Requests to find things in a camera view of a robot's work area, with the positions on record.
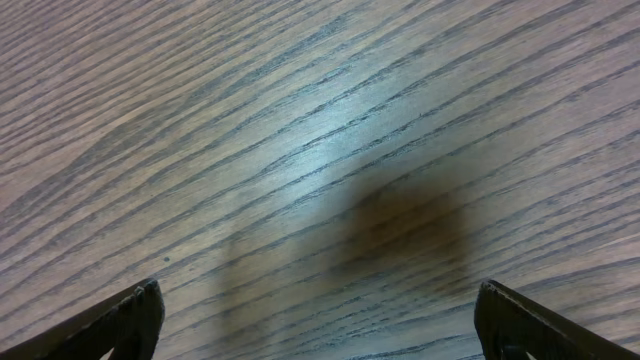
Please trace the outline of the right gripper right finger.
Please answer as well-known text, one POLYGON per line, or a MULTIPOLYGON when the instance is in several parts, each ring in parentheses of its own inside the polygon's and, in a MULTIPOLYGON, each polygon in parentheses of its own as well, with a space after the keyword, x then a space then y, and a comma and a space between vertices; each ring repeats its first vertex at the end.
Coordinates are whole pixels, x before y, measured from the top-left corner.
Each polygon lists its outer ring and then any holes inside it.
POLYGON ((494 280, 479 287, 474 326, 486 360, 639 360, 637 353, 494 280))

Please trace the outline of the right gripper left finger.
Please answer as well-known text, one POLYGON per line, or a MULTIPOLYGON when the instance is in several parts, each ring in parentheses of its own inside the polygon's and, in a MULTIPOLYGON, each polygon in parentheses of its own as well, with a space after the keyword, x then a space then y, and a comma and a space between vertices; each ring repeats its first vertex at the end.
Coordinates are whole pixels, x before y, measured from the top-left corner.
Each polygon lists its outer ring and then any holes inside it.
POLYGON ((1 352, 1 360, 150 360, 165 307, 147 278, 49 330, 1 352))

